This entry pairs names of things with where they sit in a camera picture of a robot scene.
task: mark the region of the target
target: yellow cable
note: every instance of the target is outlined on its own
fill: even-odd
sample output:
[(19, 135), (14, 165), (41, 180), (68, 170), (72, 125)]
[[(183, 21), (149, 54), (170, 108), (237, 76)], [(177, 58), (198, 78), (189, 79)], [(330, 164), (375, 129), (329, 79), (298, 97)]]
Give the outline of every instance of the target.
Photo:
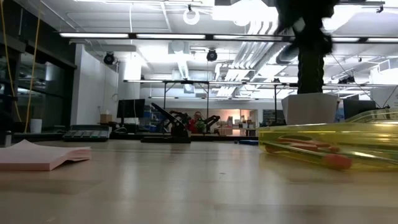
[(25, 133), (27, 131), (27, 123), (28, 123), (28, 120), (29, 120), (30, 100), (32, 99), (32, 87), (33, 87), (33, 77), (34, 77), (34, 74), (35, 74), (37, 42), (39, 41), (39, 28), (40, 28), (40, 15), (41, 15), (40, 9), (41, 9), (41, 6), (42, 6), (42, 1), (39, 0), (39, 8), (37, 10), (36, 40), (35, 40), (35, 48), (34, 48), (34, 53), (33, 53), (32, 76), (30, 78), (29, 101), (27, 103), (27, 111), (26, 111), (26, 122), (25, 122), (25, 131), (24, 131)]
[[(10, 86), (11, 86), (12, 97), (15, 97), (14, 82), (12, 80), (11, 69), (10, 69), (10, 61), (9, 61), (9, 57), (8, 57), (6, 23), (4, 22), (4, 11), (2, 9), (2, 0), (0, 0), (0, 7), (1, 7), (2, 34), (3, 34), (3, 39), (4, 39), (4, 48), (6, 49), (6, 61), (7, 61), (8, 76), (10, 78)], [(15, 110), (17, 112), (19, 122), (22, 122), (21, 116), (19, 115), (17, 101), (15, 101), (15, 100), (13, 100), (13, 101), (14, 101)]]

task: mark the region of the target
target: security camera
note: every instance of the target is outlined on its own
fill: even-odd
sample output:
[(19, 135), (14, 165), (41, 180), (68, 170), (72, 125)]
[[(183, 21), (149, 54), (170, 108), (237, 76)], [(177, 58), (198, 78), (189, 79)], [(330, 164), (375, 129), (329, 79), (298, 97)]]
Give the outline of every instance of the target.
[(217, 53), (215, 49), (210, 49), (209, 52), (207, 53), (207, 61), (209, 62), (214, 62), (217, 60)]
[(113, 52), (107, 52), (104, 57), (104, 63), (107, 65), (114, 65), (117, 62)]

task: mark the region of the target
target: cardboard box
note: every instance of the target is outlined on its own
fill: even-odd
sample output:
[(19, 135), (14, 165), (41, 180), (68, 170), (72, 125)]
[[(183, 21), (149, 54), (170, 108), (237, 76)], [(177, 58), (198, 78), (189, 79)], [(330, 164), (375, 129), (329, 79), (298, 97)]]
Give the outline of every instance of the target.
[(221, 136), (232, 135), (232, 128), (218, 128), (217, 130)]
[(111, 114), (101, 114), (99, 122), (100, 123), (112, 122), (112, 115)]

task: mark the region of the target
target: wooden table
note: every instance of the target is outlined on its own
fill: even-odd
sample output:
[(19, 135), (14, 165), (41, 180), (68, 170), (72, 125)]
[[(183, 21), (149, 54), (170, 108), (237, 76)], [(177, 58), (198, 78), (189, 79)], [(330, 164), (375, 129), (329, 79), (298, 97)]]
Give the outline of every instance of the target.
[(93, 146), (51, 172), (0, 172), (0, 223), (397, 223), (398, 173), (337, 172), (233, 143)]

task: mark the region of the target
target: overhead rail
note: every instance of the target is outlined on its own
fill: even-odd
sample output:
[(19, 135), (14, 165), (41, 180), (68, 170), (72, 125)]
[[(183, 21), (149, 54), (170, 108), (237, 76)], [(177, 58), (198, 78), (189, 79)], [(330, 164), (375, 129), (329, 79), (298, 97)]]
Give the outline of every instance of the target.
[[(71, 39), (125, 39), (125, 40), (207, 40), (291, 43), (293, 35), (248, 34), (159, 34), (114, 32), (60, 32), (61, 37)], [(398, 44), (398, 36), (333, 36), (336, 44)]]

